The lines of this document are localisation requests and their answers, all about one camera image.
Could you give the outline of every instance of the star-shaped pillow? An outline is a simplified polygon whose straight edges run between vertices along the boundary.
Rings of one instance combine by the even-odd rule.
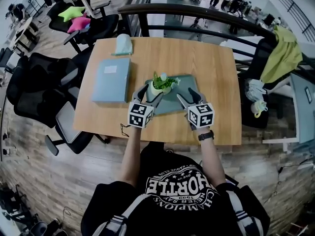
[[[73,33],[76,30],[82,30],[91,22],[90,18],[78,17],[72,19],[72,25],[70,26],[68,33]]]
[[[63,17],[63,21],[67,22],[72,18],[82,17],[82,11],[85,9],[85,7],[74,7],[71,6],[64,12],[60,13],[58,16]]]

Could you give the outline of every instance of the light blue folder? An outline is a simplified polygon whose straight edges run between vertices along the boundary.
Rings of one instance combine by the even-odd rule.
[[[95,102],[127,102],[130,58],[99,63],[92,94]]]

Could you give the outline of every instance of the yellow jacket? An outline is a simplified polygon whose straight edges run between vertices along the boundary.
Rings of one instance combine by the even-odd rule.
[[[288,29],[275,26],[278,44],[268,58],[260,79],[263,83],[272,83],[286,73],[294,70],[302,61],[302,52],[295,35]]]

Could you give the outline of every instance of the floor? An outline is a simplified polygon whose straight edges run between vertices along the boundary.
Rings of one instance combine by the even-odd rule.
[[[106,8],[113,12],[116,9],[115,2]],[[72,46],[62,44],[67,34],[49,29],[49,19],[44,15],[39,18],[43,22],[38,24],[41,39],[34,52],[55,58],[73,57],[76,53]],[[285,113],[281,120],[271,110],[266,130],[243,126],[241,146],[218,146],[217,150],[226,174],[239,181],[240,186],[249,185],[266,208],[271,217],[269,233],[280,233],[295,221],[303,204],[311,198],[315,185],[312,164],[298,165],[310,157],[307,151],[286,154],[279,145],[261,144],[262,138],[295,134],[292,100],[276,96],[272,96],[271,100],[282,101]],[[27,195],[28,205],[41,220],[50,222],[57,217],[64,220],[64,228],[69,235],[80,235],[81,218],[96,185],[115,180],[126,139],[112,138],[110,144],[104,145],[94,137],[79,155],[60,145],[60,153],[55,157],[44,142],[45,135],[53,140],[59,138],[54,129],[17,116],[8,101],[3,114],[2,131],[7,129],[10,134],[3,145],[14,148],[0,163],[0,180],[7,181],[11,187],[20,184],[21,192]],[[201,161],[198,146],[166,144],[165,148],[172,148],[197,163]],[[278,174],[281,166],[286,167]],[[64,207],[68,207],[71,215],[63,216]]]
[[[200,3],[197,1],[194,2],[193,0],[167,0],[167,3],[193,5],[193,6],[203,7],[203,8],[209,8],[210,0],[201,0]],[[217,4],[216,9],[218,9],[219,11],[222,11],[221,1]],[[179,16],[166,15],[165,25],[190,27],[193,24],[194,20],[195,20],[195,17],[185,16],[182,22],[182,17],[180,18]],[[229,33],[230,25],[227,25],[224,23],[215,22],[215,21],[206,20],[206,19],[200,19],[198,25],[203,30],[211,30],[211,31],[216,31],[216,32],[221,32],[224,34],[231,35]],[[164,34],[165,34],[165,37],[190,39],[190,40],[198,40],[198,37],[199,37],[199,41],[201,42],[212,43],[216,45],[220,45],[221,42],[227,40],[226,38],[221,38],[221,37],[215,37],[215,36],[210,36],[210,35],[198,36],[197,34],[192,34],[189,32],[173,31],[173,30],[165,30]],[[242,29],[238,31],[237,36],[252,36],[252,34]]]

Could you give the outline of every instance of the shirt graphic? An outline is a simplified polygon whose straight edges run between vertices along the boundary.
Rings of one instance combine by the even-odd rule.
[[[196,166],[185,165],[149,177],[145,193],[165,209],[200,210],[210,208],[217,191]]]

